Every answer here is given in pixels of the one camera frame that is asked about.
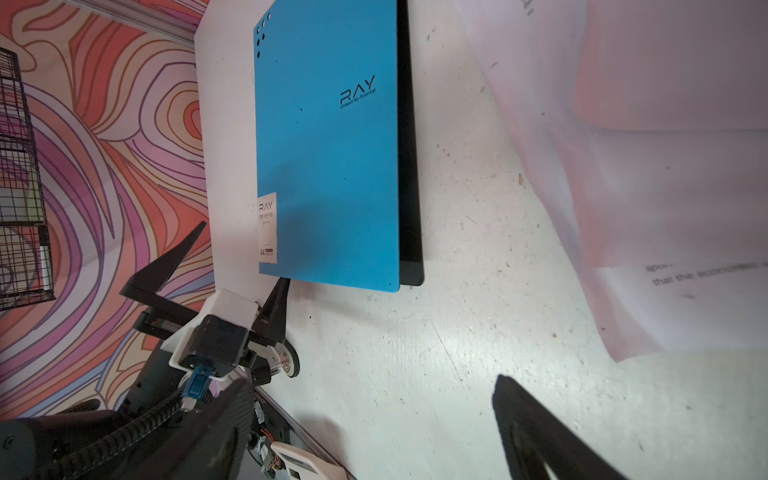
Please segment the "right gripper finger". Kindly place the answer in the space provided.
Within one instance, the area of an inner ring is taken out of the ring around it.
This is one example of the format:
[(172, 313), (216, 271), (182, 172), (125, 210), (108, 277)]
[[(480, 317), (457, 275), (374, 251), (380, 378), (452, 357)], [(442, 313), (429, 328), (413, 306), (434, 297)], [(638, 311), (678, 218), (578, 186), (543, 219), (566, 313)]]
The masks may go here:
[(522, 385), (497, 377), (492, 406), (513, 479), (622, 479)]

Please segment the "printed paper sheets stack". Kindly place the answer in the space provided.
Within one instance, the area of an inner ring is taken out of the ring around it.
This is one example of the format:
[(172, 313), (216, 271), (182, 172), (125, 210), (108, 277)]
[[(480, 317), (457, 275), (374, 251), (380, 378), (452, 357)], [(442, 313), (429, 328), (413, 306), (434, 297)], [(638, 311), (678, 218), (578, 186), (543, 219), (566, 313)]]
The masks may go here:
[(767, 5), (461, 1), (617, 361), (767, 344)]

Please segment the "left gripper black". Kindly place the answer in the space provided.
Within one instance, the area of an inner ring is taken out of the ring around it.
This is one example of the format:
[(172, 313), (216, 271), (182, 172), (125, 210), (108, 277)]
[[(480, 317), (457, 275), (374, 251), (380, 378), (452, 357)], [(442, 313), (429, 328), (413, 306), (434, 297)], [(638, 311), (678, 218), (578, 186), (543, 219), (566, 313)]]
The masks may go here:
[[(192, 312), (158, 294), (190, 252), (206, 227), (200, 222), (181, 242), (132, 275), (120, 294), (146, 308), (134, 323), (134, 329), (165, 340), (182, 323), (164, 317), (163, 312)], [(286, 339), (287, 302), (291, 280), (280, 278), (260, 308), (250, 330), (240, 365), (251, 370), (256, 386), (266, 385), (279, 373), (295, 378), (300, 373), (300, 358)]]

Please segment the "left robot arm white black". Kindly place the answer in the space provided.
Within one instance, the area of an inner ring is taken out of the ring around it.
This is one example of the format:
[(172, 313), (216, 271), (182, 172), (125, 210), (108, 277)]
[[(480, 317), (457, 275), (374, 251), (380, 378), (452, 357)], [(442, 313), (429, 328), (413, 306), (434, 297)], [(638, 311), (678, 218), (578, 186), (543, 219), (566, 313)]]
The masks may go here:
[(256, 390), (300, 369), (286, 338), (290, 282), (278, 280), (262, 304), (220, 290), (194, 311), (162, 297), (196, 240), (189, 234), (123, 288), (144, 306), (136, 329), (158, 345), (121, 405), (90, 399), (3, 422), (3, 478), (233, 479), (246, 456), (283, 468), (272, 447), (288, 425), (272, 421)]

